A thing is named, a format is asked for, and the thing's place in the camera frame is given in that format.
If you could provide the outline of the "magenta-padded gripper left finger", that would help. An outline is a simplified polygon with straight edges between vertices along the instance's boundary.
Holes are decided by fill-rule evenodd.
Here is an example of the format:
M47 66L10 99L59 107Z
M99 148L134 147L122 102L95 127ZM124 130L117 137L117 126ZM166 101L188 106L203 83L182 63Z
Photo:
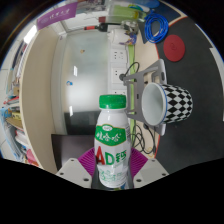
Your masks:
M95 169L96 158L91 148L79 158L69 158L56 175L83 188L91 188Z

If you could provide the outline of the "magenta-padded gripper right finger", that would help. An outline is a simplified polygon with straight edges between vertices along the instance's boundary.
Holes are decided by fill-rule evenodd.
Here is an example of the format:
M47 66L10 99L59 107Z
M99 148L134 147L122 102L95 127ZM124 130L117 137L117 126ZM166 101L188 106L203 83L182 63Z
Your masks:
M168 176L168 172L157 159L148 159L134 148L131 149L129 166L134 188L146 186Z

